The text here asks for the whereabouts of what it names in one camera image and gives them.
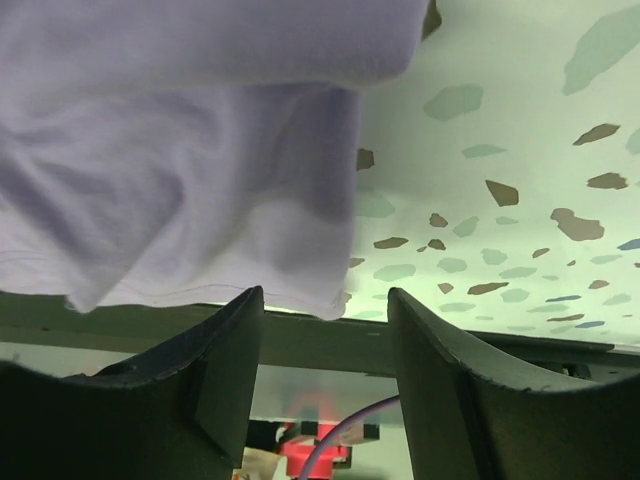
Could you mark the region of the purple t shirt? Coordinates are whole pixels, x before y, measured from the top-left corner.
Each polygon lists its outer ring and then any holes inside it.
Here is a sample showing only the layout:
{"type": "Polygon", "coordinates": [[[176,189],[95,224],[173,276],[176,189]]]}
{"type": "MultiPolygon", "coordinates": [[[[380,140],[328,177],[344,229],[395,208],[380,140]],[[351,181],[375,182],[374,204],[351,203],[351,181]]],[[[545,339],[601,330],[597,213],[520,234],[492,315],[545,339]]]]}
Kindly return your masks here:
{"type": "Polygon", "coordinates": [[[363,92],[425,1],[5,1],[1,288],[344,314],[363,92]]]}

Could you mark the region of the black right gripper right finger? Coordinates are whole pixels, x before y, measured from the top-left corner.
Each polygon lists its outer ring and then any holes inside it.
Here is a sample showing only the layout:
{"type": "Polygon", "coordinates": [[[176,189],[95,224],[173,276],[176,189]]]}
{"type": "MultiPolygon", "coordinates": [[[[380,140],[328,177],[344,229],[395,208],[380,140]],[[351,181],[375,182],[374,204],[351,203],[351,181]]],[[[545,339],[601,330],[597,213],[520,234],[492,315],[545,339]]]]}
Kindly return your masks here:
{"type": "Polygon", "coordinates": [[[639,380],[597,383],[509,355],[388,293],[417,479],[635,479],[639,380]]]}

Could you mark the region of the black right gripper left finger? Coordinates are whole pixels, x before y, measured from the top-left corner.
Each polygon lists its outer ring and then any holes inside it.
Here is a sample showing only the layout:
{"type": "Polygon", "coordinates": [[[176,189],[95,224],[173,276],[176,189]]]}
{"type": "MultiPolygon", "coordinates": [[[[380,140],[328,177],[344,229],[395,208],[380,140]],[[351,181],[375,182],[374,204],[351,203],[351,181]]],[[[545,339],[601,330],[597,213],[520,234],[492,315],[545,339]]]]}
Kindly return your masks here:
{"type": "Polygon", "coordinates": [[[263,339],[253,287],[98,373],[1,365],[5,479],[228,479],[243,458],[263,339]]]}

